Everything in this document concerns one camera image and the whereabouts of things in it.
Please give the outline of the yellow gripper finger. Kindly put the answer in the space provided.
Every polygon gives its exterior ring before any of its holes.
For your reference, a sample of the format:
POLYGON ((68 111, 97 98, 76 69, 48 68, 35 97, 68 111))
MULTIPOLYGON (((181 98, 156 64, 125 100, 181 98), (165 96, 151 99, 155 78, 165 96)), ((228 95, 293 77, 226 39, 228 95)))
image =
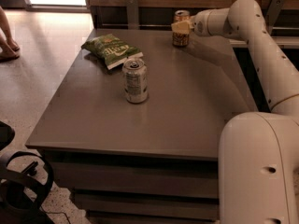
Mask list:
POLYGON ((192 23, 189 20, 176 21, 171 24, 174 33, 188 35, 192 30, 192 23))

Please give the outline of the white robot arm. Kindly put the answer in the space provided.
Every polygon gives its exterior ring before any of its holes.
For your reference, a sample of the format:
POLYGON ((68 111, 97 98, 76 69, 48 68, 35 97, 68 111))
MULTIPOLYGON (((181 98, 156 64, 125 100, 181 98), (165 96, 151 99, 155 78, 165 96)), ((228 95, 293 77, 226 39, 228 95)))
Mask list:
POLYGON ((246 42, 269 112, 231 119, 219 143, 220 224, 298 224, 299 72, 266 28, 255 0, 204 10, 171 25, 179 34, 246 42))

